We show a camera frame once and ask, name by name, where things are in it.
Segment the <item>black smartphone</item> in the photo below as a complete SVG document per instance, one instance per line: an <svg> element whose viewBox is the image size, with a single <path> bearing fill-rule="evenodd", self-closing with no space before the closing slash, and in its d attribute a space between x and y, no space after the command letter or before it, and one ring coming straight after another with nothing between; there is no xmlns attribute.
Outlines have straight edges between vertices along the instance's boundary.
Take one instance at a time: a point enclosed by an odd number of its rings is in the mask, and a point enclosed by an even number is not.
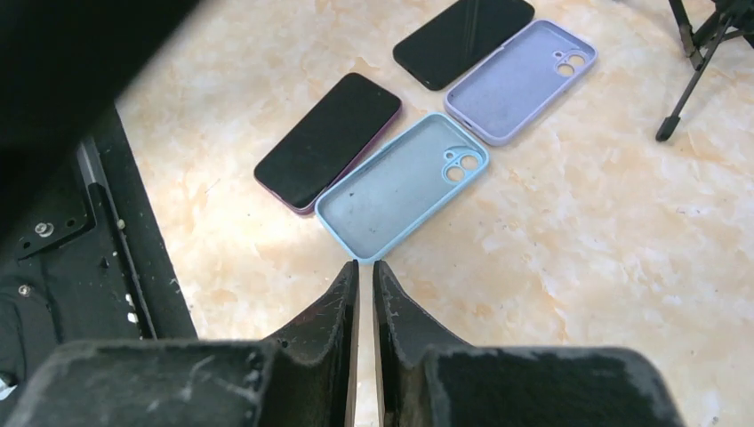
<svg viewBox="0 0 754 427"><path fill-rule="evenodd" d="M397 43L393 58L420 84L441 91L528 25L522 0L457 1Z"/></svg>
<svg viewBox="0 0 754 427"><path fill-rule="evenodd" d="M262 158L253 176L295 213L311 214L318 198L355 167L401 108L388 89L348 73Z"/></svg>

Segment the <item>light blue phone case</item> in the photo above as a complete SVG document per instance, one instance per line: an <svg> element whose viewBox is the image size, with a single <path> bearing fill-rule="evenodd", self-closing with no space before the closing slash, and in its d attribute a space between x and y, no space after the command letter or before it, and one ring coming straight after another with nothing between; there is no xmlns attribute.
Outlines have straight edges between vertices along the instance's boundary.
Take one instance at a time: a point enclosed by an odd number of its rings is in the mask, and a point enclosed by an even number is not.
<svg viewBox="0 0 754 427"><path fill-rule="evenodd" d="M442 113L407 128L316 202L322 225L361 263L380 260L483 174L487 149Z"/></svg>

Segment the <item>lilac phone case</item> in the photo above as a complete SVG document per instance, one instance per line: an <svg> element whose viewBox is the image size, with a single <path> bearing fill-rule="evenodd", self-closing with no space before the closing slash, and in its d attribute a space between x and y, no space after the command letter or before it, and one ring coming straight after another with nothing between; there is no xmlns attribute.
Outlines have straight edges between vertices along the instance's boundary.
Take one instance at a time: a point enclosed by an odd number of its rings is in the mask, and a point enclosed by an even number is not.
<svg viewBox="0 0 754 427"><path fill-rule="evenodd" d="M490 146L509 144L588 73L598 50L551 20L534 20L445 95L449 116Z"/></svg>

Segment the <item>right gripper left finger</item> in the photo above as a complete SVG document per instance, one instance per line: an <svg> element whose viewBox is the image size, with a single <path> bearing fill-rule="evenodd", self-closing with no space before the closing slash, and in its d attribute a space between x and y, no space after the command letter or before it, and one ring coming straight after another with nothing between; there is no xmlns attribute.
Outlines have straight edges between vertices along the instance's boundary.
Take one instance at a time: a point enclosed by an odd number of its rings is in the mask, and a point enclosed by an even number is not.
<svg viewBox="0 0 754 427"><path fill-rule="evenodd" d="M359 266L259 341L78 341L20 392L5 426L350 426Z"/></svg>

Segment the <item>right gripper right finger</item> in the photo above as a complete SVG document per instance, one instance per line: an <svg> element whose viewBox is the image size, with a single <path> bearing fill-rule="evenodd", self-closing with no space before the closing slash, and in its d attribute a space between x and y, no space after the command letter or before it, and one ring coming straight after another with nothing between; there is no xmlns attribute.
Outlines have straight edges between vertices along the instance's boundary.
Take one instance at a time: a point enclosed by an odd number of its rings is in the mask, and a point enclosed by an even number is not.
<svg viewBox="0 0 754 427"><path fill-rule="evenodd" d="M655 366L621 347L478 347L373 266L384 426L680 426Z"/></svg>

